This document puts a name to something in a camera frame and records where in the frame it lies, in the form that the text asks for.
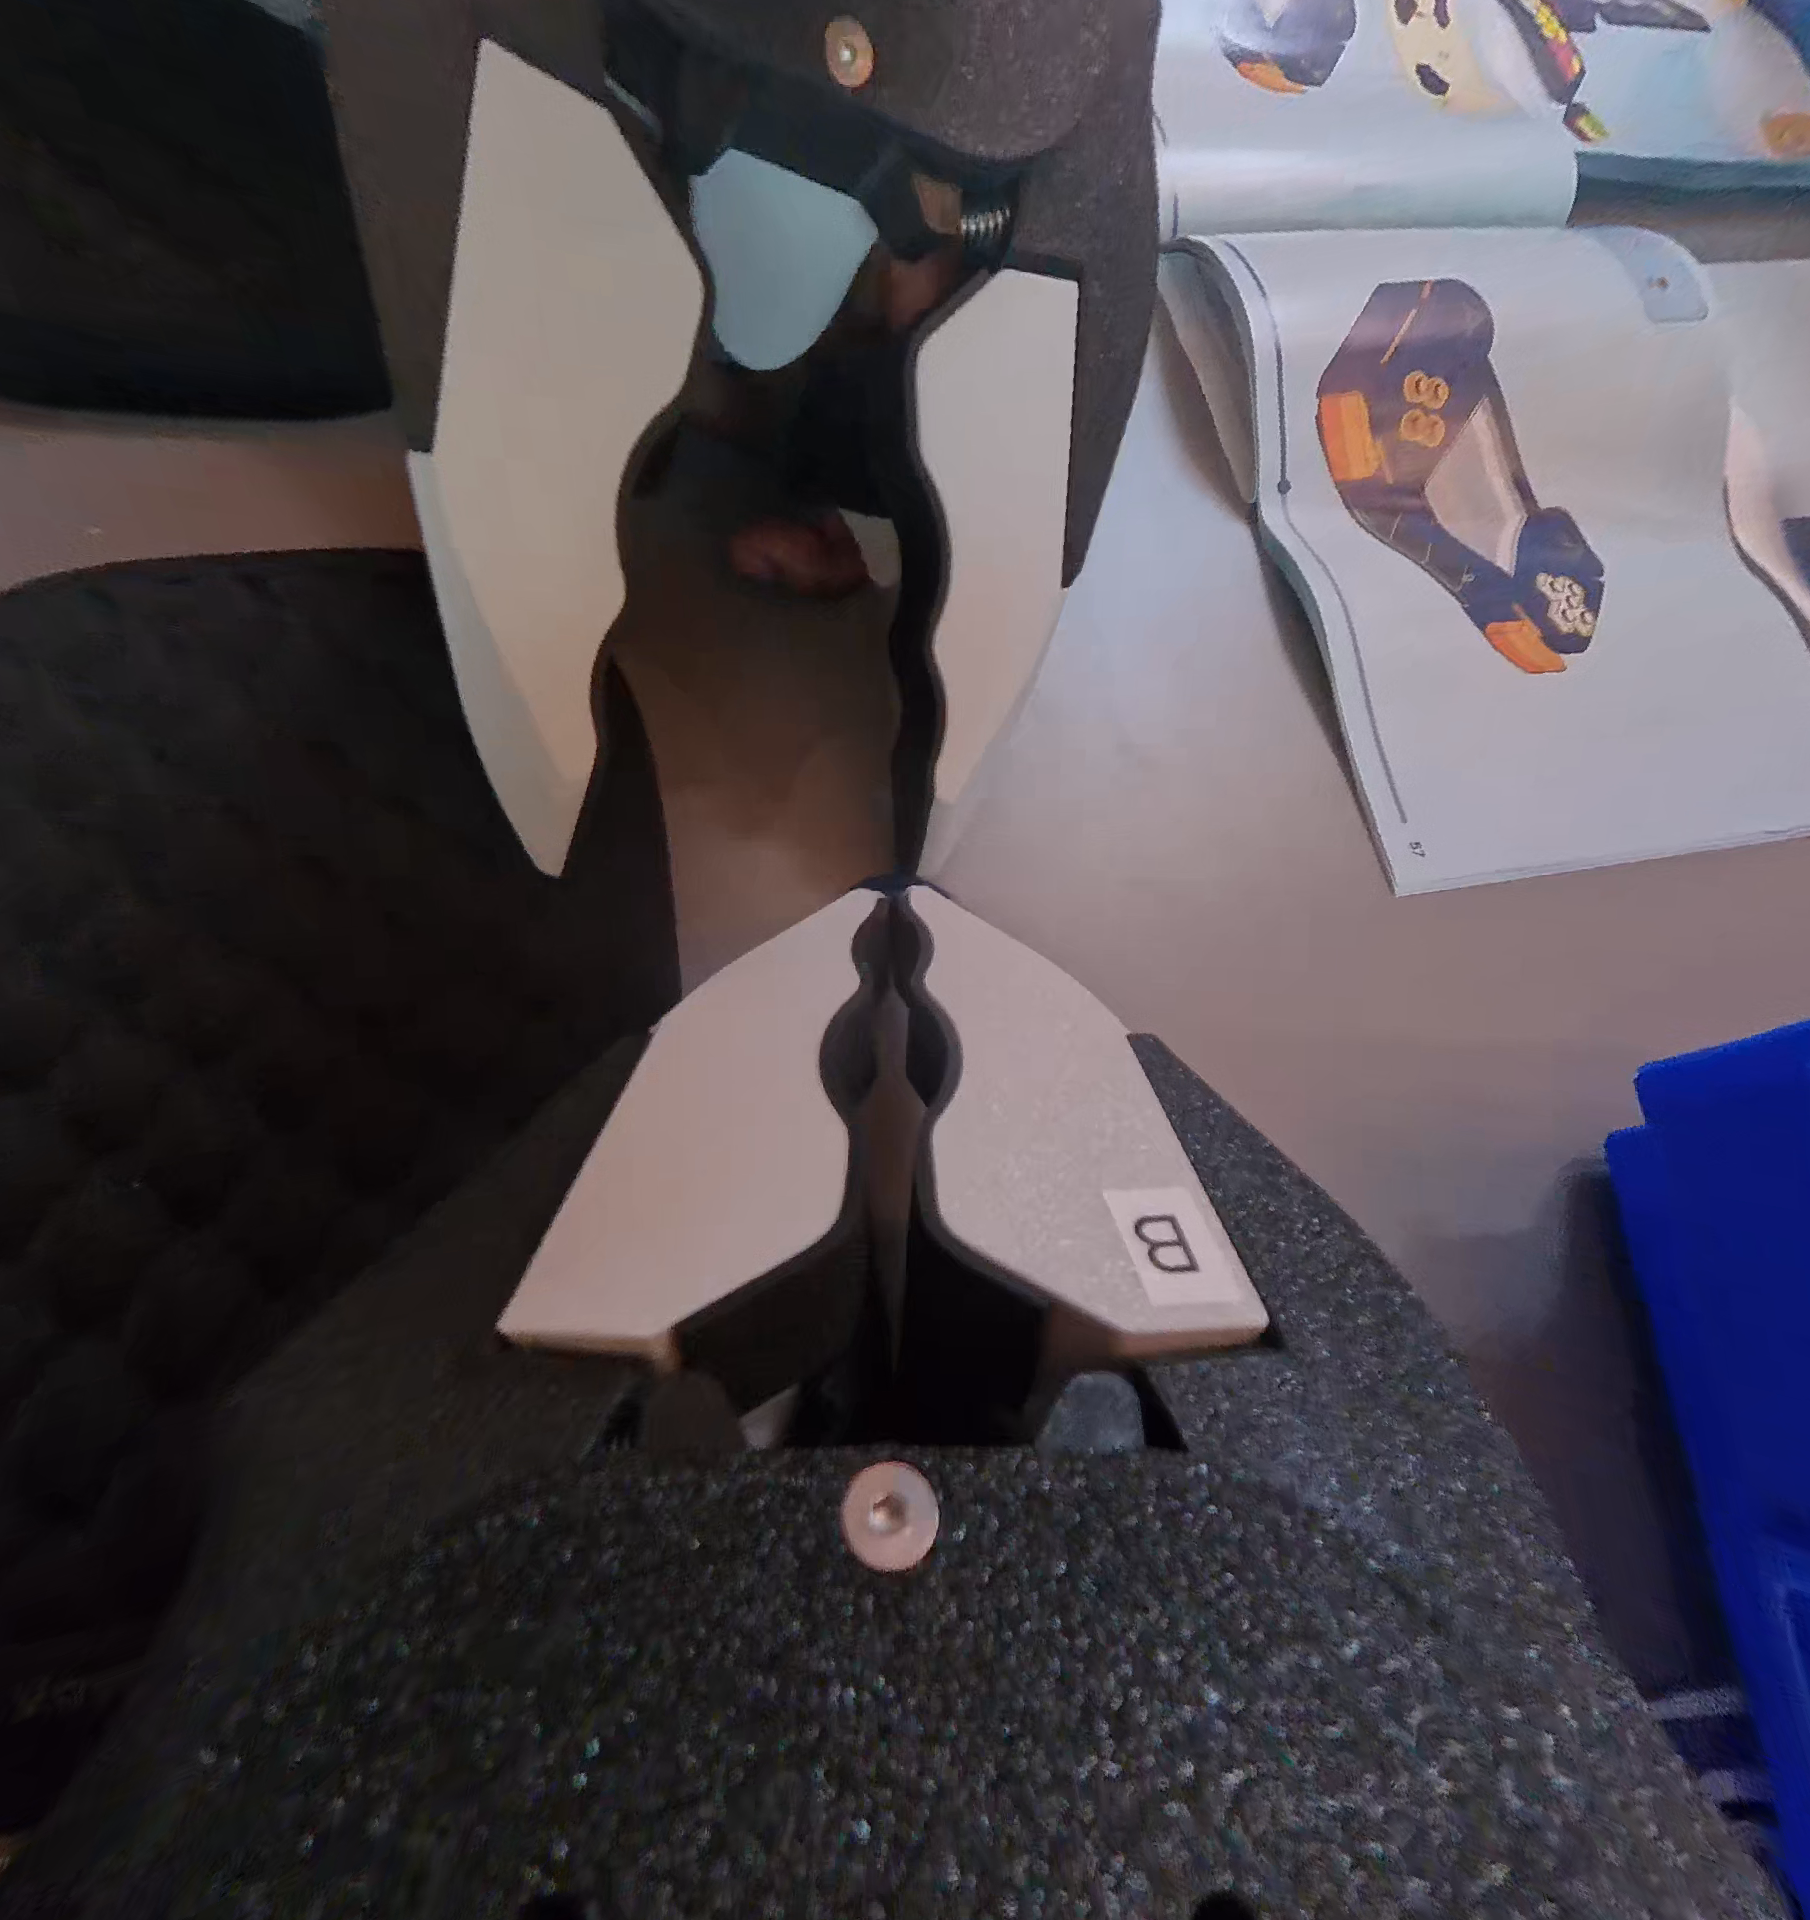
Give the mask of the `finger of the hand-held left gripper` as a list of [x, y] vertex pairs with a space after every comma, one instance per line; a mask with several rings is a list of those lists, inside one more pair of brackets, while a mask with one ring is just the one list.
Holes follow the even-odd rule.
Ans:
[[467, 730], [550, 876], [599, 765], [631, 462], [682, 394], [705, 310], [700, 261], [615, 113], [482, 39], [437, 424], [408, 473]]
[[920, 874], [952, 857], [1063, 616], [1078, 303], [1068, 277], [1003, 267], [910, 349], [910, 449], [938, 562], [928, 798], [907, 853]]

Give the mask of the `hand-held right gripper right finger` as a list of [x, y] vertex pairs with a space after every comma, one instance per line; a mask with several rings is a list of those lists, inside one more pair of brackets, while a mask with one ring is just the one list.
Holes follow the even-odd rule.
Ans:
[[1271, 1311], [1124, 1022], [940, 889], [904, 905], [931, 948], [914, 983], [957, 1043], [928, 1142], [935, 1224], [1121, 1353], [1261, 1340]]

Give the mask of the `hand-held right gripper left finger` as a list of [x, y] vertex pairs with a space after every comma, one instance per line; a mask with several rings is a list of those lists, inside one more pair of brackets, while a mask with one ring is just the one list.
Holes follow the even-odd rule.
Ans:
[[849, 1224], [855, 1165], [827, 1037], [859, 1012], [859, 885], [750, 948], [653, 1028], [497, 1331], [517, 1347], [654, 1370], [809, 1370], [859, 1311], [801, 1304]]

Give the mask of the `blue plastic bin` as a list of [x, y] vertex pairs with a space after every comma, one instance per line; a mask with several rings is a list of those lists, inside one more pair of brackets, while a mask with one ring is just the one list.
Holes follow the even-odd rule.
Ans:
[[1638, 1067], [1623, 1236], [1810, 1915], [1810, 1019]]

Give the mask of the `person's left hand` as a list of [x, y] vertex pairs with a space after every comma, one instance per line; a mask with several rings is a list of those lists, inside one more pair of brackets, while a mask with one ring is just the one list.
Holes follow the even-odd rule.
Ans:
[[839, 509], [759, 517], [729, 538], [727, 559], [740, 580], [805, 599], [842, 601], [870, 587], [870, 563]]

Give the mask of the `open instruction booklet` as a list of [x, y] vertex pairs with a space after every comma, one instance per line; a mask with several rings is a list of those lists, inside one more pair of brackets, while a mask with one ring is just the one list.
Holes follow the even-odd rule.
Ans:
[[1398, 896], [1810, 834], [1726, 495], [1734, 410], [1810, 426], [1810, 257], [1498, 224], [1484, 6], [1166, 4], [1152, 85], [1160, 293]]

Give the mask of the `instruction booklet purple toy cover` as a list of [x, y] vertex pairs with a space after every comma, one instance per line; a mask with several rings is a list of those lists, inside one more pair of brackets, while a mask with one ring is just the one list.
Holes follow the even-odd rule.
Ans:
[[1484, 4], [1537, 124], [1504, 228], [1563, 228], [1583, 185], [1810, 189], [1810, 1]]

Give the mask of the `instruction booklet black board cover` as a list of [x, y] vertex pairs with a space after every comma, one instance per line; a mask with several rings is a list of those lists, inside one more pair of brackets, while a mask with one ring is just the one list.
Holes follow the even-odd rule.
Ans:
[[1810, 426], [1734, 407], [1724, 494], [1745, 562], [1810, 644]]

